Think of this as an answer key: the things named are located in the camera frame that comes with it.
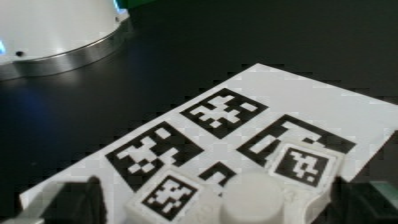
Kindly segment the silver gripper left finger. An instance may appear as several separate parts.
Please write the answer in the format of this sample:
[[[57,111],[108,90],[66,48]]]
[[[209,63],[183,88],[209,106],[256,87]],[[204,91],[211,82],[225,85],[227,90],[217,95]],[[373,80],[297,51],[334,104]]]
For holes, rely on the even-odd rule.
[[[10,224],[106,224],[101,181],[51,182]]]

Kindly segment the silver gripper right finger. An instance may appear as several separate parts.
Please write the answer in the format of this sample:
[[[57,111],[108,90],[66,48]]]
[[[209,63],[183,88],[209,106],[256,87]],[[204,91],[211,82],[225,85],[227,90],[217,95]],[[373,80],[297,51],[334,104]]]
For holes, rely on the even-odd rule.
[[[385,181],[332,185],[336,224],[398,224],[398,188]]]

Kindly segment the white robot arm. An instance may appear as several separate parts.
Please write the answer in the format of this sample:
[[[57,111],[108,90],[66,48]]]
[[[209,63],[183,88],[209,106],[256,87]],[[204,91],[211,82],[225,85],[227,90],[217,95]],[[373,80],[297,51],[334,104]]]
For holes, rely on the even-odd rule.
[[[398,224],[398,0],[0,0],[0,224]]]

